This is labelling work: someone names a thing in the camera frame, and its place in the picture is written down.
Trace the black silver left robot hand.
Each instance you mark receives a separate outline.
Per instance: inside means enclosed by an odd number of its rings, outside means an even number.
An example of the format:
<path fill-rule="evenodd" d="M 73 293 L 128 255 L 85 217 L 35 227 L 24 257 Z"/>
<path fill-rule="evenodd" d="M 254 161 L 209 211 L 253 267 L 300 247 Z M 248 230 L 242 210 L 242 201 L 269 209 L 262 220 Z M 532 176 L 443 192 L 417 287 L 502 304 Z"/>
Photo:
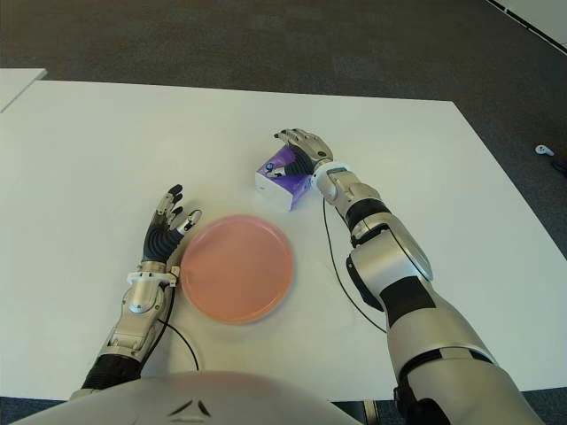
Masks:
<path fill-rule="evenodd" d="M 176 184 L 160 199 L 146 230 L 143 262 L 166 264 L 184 236 L 199 222 L 202 211 L 183 211 L 183 186 Z"/>

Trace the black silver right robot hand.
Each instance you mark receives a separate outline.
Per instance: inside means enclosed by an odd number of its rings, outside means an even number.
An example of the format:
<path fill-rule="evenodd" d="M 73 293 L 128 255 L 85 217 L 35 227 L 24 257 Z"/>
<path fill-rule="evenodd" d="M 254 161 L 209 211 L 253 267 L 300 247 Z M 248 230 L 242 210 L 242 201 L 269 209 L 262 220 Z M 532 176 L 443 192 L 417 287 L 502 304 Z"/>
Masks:
<path fill-rule="evenodd" d="M 274 134 L 293 154 L 292 161 L 283 166 L 267 166 L 267 177 L 313 175 L 319 166 L 333 160 L 329 146 L 321 137 L 303 129 L 283 129 Z"/>

